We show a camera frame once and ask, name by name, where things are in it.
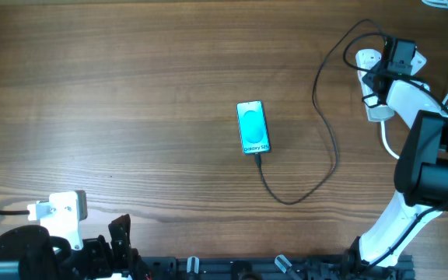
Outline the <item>blue Galaxy smartphone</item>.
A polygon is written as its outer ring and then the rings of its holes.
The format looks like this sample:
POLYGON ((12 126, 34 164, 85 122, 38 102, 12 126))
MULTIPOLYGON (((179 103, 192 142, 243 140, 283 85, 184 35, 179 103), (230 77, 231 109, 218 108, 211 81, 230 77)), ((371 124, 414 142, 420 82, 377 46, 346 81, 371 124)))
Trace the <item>blue Galaxy smartphone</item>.
POLYGON ((269 152, 271 145, 263 103, 260 100, 238 103, 236 114, 243 153, 248 155, 269 152))

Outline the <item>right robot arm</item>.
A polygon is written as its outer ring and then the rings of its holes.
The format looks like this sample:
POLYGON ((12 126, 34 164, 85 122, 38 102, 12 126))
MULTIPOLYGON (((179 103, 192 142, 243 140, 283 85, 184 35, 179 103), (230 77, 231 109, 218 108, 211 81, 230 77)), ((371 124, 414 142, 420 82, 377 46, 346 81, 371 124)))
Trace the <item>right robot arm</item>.
POLYGON ((415 77, 425 64, 414 41, 384 36, 383 51, 360 50, 355 69, 369 121, 398 114, 410 128, 394 171, 395 193, 356 249, 361 271, 394 266, 426 224, 448 211, 448 106, 415 77))

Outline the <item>white power strip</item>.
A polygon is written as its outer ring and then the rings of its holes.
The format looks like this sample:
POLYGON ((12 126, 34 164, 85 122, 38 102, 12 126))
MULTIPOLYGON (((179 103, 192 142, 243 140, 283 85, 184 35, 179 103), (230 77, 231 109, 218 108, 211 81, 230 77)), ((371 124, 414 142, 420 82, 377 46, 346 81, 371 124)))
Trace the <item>white power strip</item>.
MULTIPOLYGON (((381 53, 374 49, 362 49, 356 53, 355 59, 356 65, 359 68, 371 69, 377 62, 380 61, 381 53)), ((373 94, 373 90, 362 80, 365 75, 366 72, 359 70, 357 71, 357 76, 362 89, 362 102, 366 109, 368 121, 381 122, 390 119, 394 116, 394 111, 386 105, 376 105, 378 101, 377 97, 371 96, 371 94, 373 94)))

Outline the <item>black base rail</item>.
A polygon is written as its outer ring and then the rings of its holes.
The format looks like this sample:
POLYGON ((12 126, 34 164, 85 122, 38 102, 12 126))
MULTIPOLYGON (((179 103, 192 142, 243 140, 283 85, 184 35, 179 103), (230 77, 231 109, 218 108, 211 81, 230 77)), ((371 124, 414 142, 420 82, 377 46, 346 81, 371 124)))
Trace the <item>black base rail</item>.
POLYGON ((412 257, 404 255, 393 267, 374 267, 357 274, 341 255, 270 258, 144 257, 148 279, 240 280, 240 279, 386 279, 413 280, 412 257))

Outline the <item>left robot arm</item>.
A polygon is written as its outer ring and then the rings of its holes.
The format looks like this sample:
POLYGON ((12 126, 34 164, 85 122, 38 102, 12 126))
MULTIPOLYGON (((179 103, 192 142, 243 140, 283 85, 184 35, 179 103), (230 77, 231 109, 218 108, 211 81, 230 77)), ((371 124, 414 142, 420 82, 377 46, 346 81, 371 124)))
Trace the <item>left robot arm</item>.
POLYGON ((81 250, 43 226, 12 229, 0 236, 0 279, 150 279, 150 269, 131 247, 130 226, 130 216, 123 215, 108 225, 109 243, 99 235, 83 240, 81 250))

